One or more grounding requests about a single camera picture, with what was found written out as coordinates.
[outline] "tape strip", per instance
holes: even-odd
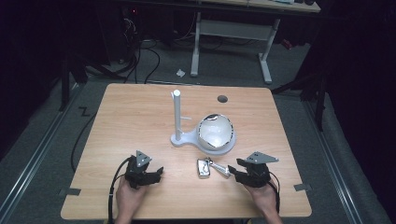
[[[78,196],[81,192],[81,189],[61,189],[59,190],[59,196],[66,196],[66,195],[76,195]]]
[[[294,189],[296,191],[300,191],[300,190],[310,191],[312,190],[312,187],[310,184],[299,184],[299,185],[294,185]]]

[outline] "light wood surface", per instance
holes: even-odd
[[[233,123],[237,135],[234,148],[214,162],[239,171],[236,159],[254,151],[279,158],[268,167],[280,181],[282,217],[307,217],[311,207],[306,193],[295,191],[301,184],[296,163],[271,92],[265,88],[110,84],[105,92],[90,136],[78,164],[62,209],[65,219],[107,218],[108,191],[119,165],[137,150],[152,157],[148,172],[164,167],[162,180],[151,185],[135,215],[156,218],[260,217],[245,188],[234,177],[224,178],[213,168],[208,179],[200,179],[196,161],[206,155],[196,147],[174,147],[173,90],[181,91],[183,132],[189,132],[206,115],[220,113]],[[218,96],[228,97],[227,103]],[[114,202],[114,214],[117,214]]]
[[[317,3],[309,6],[305,3],[284,4],[270,0],[202,0],[202,2],[229,4],[249,7],[266,7],[279,10],[300,11],[300,12],[320,12],[320,7]]]

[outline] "gray floor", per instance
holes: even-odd
[[[145,46],[153,46],[154,42],[147,42]],[[198,77],[189,76],[191,67],[192,46],[174,45],[172,48],[158,43],[155,50],[161,57],[160,65],[152,74],[149,83],[185,83],[194,85],[218,86],[246,86],[274,89],[294,79],[302,60],[309,50],[309,46],[296,47],[290,50],[280,45],[273,45],[268,63],[273,77],[273,84],[263,82],[257,52],[263,46],[262,42],[253,42],[243,47],[236,45],[222,45],[216,43],[203,44],[201,50],[200,74]],[[138,83],[142,83],[146,75],[155,67],[158,59],[156,55],[146,49],[141,51],[140,63],[137,66]],[[120,65],[114,64],[111,69]],[[178,69],[186,72],[184,77],[176,76]],[[8,207],[1,217],[6,223],[103,223],[103,220],[70,221],[63,220],[60,212],[64,203],[64,196],[59,195],[60,189],[70,186],[73,172],[70,165],[70,154],[78,139],[79,132],[90,117],[81,116],[81,106],[87,107],[88,114],[93,115],[101,102],[106,85],[119,82],[103,76],[90,76],[86,85],[79,85],[73,91],[74,102],[64,113],[59,113],[61,105],[60,85],[57,85],[50,98],[31,117],[30,124],[21,135],[19,141],[0,163],[0,201],[9,202],[8,194],[12,192],[23,169],[29,165],[29,160],[36,155],[37,147],[42,150],[43,160],[34,167],[27,178],[26,189],[21,189],[20,197],[14,197],[15,207]],[[134,83],[134,75],[129,79]],[[324,132],[319,133],[312,122],[311,105],[315,102],[301,102],[298,91],[285,91],[275,95],[276,106],[285,127],[290,146],[297,162],[299,172],[305,184],[312,189],[307,192],[312,206],[312,215],[304,218],[284,218],[285,223],[390,223],[386,213],[377,202],[370,184],[367,182],[359,165],[355,161],[336,116],[332,111],[330,99],[326,98],[326,110],[323,117]],[[46,131],[56,118],[63,118],[59,129],[52,137]],[[75,164],[88,137],[90,124],[80,138]],[[50,139],[43,146],[42,140]],[[356,205],[359,219],[352,220],[347,206],[340,199],[340,190],[333,179],[333,170],[329,168],[328,155],[323,148],[328,147],[334,157],[343,181],[347,185],[348,195]],[[261,218],[254,219],[254,223],[264,223]]]

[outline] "white bowl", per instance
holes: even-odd
[[[233,138],[233,125],[221,114],[211,114],[197,125],[198,142],[209,150],[221,150]]]

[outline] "human hand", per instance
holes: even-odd
[[[125,177],[120,177],[119,188],[117,189],[117,206],[119,214],[116,219],[116,224],[130,224],[132,217],[137,211],[149,186],[139,186],[139,189],[133,189]]]
[[[276,211],[276,193],[269,184],[261,188],[253,188],[247,185],[244,186],[250,193],[253,202],[260,209],[268,224],[283,223]]]

